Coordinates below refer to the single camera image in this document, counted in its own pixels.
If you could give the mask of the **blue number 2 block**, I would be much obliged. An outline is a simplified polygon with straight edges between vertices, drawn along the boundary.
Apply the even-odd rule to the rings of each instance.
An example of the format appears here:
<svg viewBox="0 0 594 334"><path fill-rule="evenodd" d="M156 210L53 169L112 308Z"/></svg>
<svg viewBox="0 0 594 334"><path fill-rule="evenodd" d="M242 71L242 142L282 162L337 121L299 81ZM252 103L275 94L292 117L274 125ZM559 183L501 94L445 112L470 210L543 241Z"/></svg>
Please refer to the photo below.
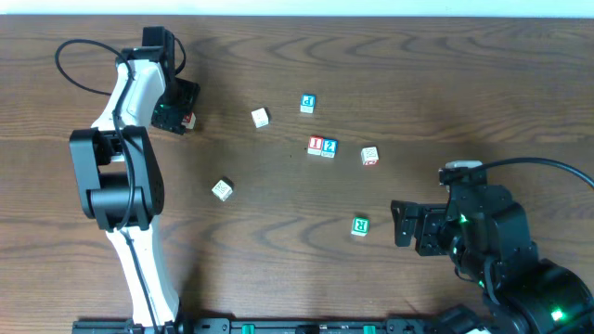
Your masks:
<svg viewBox="0 0 594 334"><path fill-rule="evenodd" d="M320 156L333 159L336 155L338 142L333 139L324 138Z"/></svg>

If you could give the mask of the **red letter I block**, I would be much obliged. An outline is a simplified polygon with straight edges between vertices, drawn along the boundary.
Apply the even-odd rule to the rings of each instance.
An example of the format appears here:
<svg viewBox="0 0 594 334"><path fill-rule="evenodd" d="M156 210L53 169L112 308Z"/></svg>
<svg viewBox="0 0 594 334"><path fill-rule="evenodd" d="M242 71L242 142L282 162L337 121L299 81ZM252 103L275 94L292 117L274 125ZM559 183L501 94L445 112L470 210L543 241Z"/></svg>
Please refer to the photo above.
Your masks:
<svg viewBox="0 0 594 334"><path fill-rule="evenodd" d="M310 155L320 156L323 148L323 142L324 138L321 136L310 136L307 145L307 153Z"/></svg>

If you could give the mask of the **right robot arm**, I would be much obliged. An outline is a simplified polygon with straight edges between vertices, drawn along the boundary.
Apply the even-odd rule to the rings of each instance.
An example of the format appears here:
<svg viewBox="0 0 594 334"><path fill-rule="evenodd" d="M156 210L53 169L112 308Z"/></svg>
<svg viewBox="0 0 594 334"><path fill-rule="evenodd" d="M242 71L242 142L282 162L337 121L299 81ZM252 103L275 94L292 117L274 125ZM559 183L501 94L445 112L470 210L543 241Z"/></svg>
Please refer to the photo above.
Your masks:
<svg viewBox="0 0 594 334"><path fill-rule="evenodd" d="M482 290L507 333L590 333L593 294L570 270L538 255L527 215L485 172L443 169L445 204L394 200L394 243L420 256L446 255Z"/></svg>

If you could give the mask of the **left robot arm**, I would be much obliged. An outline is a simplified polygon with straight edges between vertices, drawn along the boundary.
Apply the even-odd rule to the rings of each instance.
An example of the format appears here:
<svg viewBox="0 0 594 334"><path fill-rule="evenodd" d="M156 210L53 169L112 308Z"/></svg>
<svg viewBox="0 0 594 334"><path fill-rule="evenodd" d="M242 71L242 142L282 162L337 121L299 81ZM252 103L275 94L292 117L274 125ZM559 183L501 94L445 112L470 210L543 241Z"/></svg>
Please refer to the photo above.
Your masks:
<svg viewBox="0 0 594 334"><path fill-rule="evenodd" d="M164 265L159 222L164 183L148 128L193 129L199 86L178 78L174 48L143 45L117 53L110 100L88 129L70 137L84 214L116 250L133 302L130 333L181 333L180 300Z"/></svg>

